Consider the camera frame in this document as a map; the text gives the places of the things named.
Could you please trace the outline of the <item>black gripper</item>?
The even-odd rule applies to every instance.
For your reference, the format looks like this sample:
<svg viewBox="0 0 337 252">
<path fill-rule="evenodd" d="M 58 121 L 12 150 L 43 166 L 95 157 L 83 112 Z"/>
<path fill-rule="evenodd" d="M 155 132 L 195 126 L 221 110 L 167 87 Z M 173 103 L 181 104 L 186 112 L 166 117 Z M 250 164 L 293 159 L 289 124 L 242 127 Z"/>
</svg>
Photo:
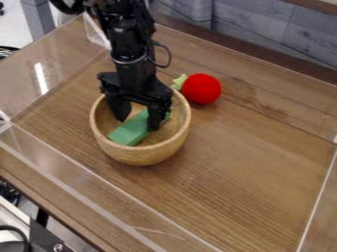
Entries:
<svg viewBox="0 0 337 252">
<path fill-rule="evenodd" d="M 102 93 L 115 118 L 124 122 L 131 112 L 130 102 L 147 105 L 147 130 L 157 131 L 171 112 L 171 89 L 157 77 L 157 68 L 167 68 L 158 64 L 155 53 L 150 48 L 136 51 L 111 51 L 115 72 L 100 72 Z"/>
</svg>

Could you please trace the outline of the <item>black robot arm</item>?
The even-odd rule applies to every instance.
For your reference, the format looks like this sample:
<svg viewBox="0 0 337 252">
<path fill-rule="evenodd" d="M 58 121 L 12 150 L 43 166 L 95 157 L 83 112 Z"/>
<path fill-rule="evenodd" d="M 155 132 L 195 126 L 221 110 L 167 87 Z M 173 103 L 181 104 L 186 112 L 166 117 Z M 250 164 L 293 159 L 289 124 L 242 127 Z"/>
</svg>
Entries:
<svg viewBox="0 0 337 252">
<path fill-rule="evenodd" d="M 155 24 L 145 0 L 48 0 L 68 15 L 86 10 L 94 13 L 110 42 L 115 72 L 100 72 L 100 90 L 115 118 L 124 122 L 134 102 L 147 107 L 147 130 L 155 131 L 171 109 L 171 89 L 157 78 L 155 46 L 169 47 L 153 39 Z"/>
</svg>

